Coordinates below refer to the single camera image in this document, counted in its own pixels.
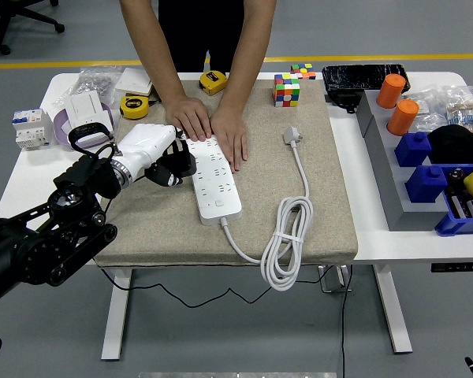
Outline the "person's left hand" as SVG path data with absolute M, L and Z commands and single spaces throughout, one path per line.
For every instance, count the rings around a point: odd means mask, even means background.
M 210 126 L 232 173 L 240 171 L 242 162 L 248 159 L 247 126 L 242 110 L 219 106 L 210 117 Z

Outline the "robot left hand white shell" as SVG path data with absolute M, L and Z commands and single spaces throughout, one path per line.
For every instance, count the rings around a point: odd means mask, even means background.
M 173 187 L 183 180 L 156 162 L 177 138 L 173 125 L 137 124 L 118 143 L 111 165 L 121 189 L 133 184 L 141 169 L 152 169 L 149 180 L 163 187 Z

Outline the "person's right hand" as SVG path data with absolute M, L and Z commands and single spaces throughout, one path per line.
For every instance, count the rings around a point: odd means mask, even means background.
M 206 106 L 197 98 L 176 94 L 162 101 L 168 124 L 181 129 L 193 141 L 205 141 L 212 131 Z

